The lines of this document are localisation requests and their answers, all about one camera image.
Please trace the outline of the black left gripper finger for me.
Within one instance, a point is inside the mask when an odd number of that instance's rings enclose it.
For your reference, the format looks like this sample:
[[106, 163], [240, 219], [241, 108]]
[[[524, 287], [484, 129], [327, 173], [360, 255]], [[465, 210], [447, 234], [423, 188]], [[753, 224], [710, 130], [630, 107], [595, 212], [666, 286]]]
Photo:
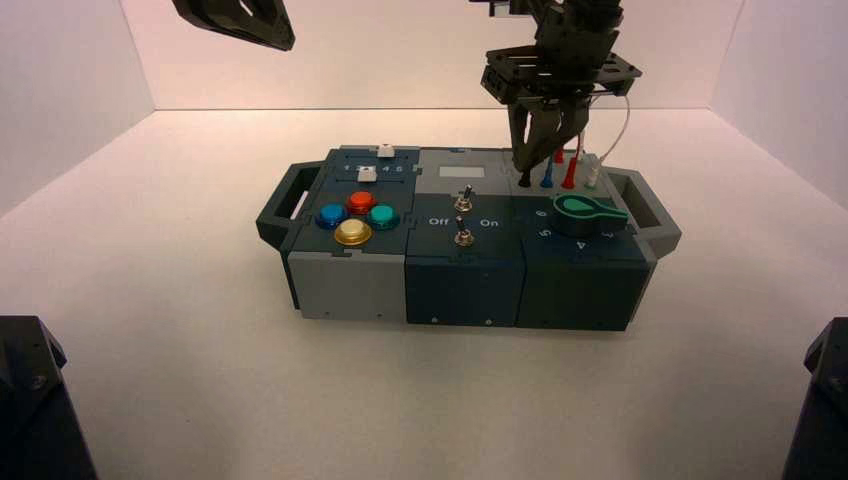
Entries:
[[280, 51], [296, 36], [282, 1], [173, 0], [178, 15], [195, 27]]

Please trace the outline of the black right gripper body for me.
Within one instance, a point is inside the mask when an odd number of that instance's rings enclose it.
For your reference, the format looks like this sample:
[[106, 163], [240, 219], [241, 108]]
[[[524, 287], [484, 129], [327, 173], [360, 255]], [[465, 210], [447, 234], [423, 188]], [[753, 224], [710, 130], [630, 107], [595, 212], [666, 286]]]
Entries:
[[488, 1], [491, 17], [526, 16], [534, 43], [490, 50], [481, 85], [503, 105], [626, 96], [642, 71], [613, 52], [619, 1]]

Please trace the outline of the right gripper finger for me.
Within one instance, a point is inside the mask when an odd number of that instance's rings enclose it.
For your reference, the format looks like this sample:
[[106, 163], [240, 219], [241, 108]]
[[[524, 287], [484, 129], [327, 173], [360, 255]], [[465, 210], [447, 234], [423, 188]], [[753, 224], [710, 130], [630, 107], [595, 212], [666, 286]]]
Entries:
[[509, 105], [508, 120], [513, 165], [518, 172], [525, 174], [529, 169], [525, 155], [528, 110], [523, 105]]
[[531, 112], [529, 166], [536, 167], [545, 157], [582, 133], [589, 120], [589, 103], [562, 104]]

